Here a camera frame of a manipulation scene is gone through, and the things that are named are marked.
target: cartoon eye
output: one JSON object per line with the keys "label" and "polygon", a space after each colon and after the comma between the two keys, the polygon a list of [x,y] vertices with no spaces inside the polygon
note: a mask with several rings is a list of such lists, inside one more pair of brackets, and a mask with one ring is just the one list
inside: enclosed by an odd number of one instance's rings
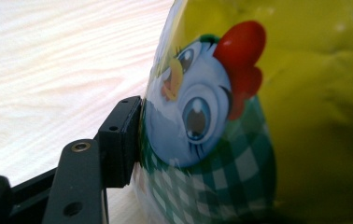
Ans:
{"label": "cartoon eye", "polygon": [[194,59],[194,50],[193,49],[186,49],[177,57],[182,65],[183,73],[188,71],[191,67],[191,64]]}
{"label": "cartoon eye", "polygon": [[208,133],[211,113],[208,103],[201,97],[188,101],[183,110],[186,135],[192,141],[199,141]]}

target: checkered pattern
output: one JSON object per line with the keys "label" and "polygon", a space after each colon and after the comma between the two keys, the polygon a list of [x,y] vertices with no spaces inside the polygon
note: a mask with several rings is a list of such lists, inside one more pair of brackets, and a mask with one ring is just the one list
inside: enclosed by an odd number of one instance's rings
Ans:
{"label": "checkered pattern", "polygon": [[145,128],[142,136],[149,187],[171,223],[241,222],[263,217],[272,206],[275,159],[257,97],[246,101],[243,116],[229,121],[216,148],[192,167],[161,161]]}

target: wood grain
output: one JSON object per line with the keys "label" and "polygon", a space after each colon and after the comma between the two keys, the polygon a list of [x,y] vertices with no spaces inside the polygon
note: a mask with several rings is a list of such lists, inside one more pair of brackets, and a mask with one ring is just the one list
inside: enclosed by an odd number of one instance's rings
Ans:
{"label": "wood grain", "polygon": [[[48,171],[119,100],[143,95],[171,5],[0,0],[0,175],[15,186]],[[111,207],[124,201],[138,210],[131,188],[110,191]],[[141,219],[115,210],[111,220]]]}

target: cartoon chicken face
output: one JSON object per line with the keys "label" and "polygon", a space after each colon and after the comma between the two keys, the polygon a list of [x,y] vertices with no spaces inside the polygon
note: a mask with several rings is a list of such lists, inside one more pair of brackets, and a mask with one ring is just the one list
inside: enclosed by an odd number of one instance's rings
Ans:
{"label": "cartoon chicken face", "polygon": [[221,39],[203,35],[169,62],[148,86],[145,126],[153,152],[165,163],[188,167],[215,147],[229,119],[256,94],[264,48],[255,21],[235,25]]}

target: beak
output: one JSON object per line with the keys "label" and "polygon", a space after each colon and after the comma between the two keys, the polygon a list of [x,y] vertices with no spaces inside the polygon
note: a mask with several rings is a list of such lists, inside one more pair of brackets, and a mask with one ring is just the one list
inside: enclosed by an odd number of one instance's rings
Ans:
{"label": "beak", "polygon": [[164,96],[167,101],[176,101],[182,81],[182,65],[178,59],[171,59],[170,76],[164,81],[162,85],[162,96]]}

